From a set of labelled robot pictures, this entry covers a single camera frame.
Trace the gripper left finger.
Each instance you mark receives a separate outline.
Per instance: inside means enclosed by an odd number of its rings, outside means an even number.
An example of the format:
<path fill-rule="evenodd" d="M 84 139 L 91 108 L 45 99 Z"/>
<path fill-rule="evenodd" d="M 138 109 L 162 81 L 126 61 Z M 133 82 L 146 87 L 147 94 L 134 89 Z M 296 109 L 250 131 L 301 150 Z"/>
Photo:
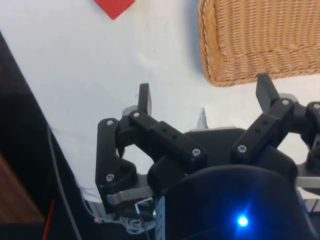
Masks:
<path fill-rule="evenodd" d="M 132 145 L 153 160 L 147 174 L 139 174 L 124 158 L 125 148 Z M 95 183 L 107 213 L 121 215 L 136 200 L 160 197 L 207 163 L 203 146 L 151 116 L 147 83 L 139 86 L 137 106 L 120 120 L 106 118 L 97 126 Z"/>

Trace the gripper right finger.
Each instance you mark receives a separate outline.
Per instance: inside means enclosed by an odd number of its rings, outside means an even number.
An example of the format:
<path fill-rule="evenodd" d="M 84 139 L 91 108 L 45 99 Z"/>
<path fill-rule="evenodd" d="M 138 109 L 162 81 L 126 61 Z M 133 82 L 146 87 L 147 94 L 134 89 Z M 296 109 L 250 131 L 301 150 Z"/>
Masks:
<path fill-rule="evenodd" d="M 299 134 L 309 152 L 306 168 L 320 171 L 320 103 L 307 106 L 287 97 L 280 97 L 267 73 L 260 73 L 256 82 L 256 98 L 262 114 L 251 124 L 232 147 L 233 163 L 253 164 L 267 147 L 276 148 L 288 133 Z"/>

